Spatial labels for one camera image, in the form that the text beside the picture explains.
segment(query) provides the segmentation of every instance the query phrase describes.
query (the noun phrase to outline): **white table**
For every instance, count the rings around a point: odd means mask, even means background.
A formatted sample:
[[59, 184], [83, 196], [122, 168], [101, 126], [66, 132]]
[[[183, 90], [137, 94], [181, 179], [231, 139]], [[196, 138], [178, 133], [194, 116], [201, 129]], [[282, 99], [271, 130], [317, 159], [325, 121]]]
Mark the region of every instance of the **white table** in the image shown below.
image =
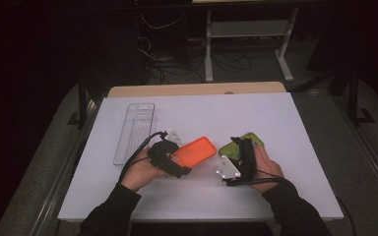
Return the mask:
[[[216, 148], [230, 137], [254, 132], [299, 195], [325, 220], [343, 218], [302, 121], [287, 92], [106, 98], [58, 217], [83, 220], [114, 188], [121, 167], [113, 165], [130, 103], [155, 103], [157, 130], [176, 130], [189, 143], [209, 138]], [[216, 174], [220, 157], [202, 162], [188, 176], [158, 178], [140, 190], [133, 221], [264, 221], [269, 204], [247, 186], [227, 187]]]

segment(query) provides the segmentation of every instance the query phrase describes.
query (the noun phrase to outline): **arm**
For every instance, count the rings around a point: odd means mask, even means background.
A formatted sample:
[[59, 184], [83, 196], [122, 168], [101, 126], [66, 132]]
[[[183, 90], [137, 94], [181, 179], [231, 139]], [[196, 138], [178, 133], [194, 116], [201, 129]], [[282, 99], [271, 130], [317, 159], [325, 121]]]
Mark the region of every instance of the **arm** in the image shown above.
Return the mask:
[[96, 207], [81, 224], [80, 236], [127, 235], [131, 213], [141, 196], [138, 190], [158, 176], [168, 176], [154, 167], [147, 159], [147, 149], [142, 150], [117, 183], [107, 200]]
[[[257, 172], [256, 178], [284, 177], [281, 167], [269, 159], [264, 147], [254, 147], [254, 152], [257, 168], [262, 171]], [[282, 226], [281, 235], [332, 235], [315, 207], [298, 196], [294, 189], [277, 183], [251, 187], [271, 205], [276, 223]]]

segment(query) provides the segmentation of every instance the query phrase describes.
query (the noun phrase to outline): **phone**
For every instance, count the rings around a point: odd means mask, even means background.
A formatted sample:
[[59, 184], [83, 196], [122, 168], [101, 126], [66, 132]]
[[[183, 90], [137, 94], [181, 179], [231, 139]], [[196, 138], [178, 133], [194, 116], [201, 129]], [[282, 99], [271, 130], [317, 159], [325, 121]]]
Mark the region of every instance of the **phone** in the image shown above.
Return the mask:
[[216, 153], [217, 149], [211, 141], [206, 137], [201, 137], [181, 147], [171, 157], [178, 165], [192, 168]]
[[[240, 139], [241, 140], [251, 139], [254, 143], [256, 143], [257, 146], [263, 146], [264, 145], [264, 143], [253, 132], [249, 132], [249, 133], [241, 136]], [[231, 143], [221, 147], [220, 150], [219, 150], [219, 155], [220, 156], [225, 155], [229, 159], [238, 160], [239, 155], [238, 155], [237, 144], [235, 142], [231, 142]]]

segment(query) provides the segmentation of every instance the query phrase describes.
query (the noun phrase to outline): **wrist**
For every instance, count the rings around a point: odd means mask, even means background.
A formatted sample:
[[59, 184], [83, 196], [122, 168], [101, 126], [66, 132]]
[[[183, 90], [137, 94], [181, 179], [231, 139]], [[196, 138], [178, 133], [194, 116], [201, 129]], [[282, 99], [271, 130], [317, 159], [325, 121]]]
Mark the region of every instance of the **wrist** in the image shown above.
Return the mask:
[[131, 181], [122, 180], [119, 184], [135, 193], [137, 193], [140, 190], [140, 188], [133, 184], [133, 182]]
[[259, 192], [261, 195], [265, 194], [269, 190], [275, 188], [278, 183], [262, 183], [262, 184], [253, 184], [251, 188]]

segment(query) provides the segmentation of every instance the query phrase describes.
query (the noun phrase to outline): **plastic container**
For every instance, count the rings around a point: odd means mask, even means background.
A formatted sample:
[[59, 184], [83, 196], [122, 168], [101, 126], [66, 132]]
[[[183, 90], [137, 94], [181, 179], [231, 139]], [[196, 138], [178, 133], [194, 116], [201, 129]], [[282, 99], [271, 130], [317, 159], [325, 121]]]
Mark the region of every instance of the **plastic container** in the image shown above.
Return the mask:
[[128, 105], [113, 164], [123, 165], [143, 141], [156, 131], [155, 107], [153, 103]]

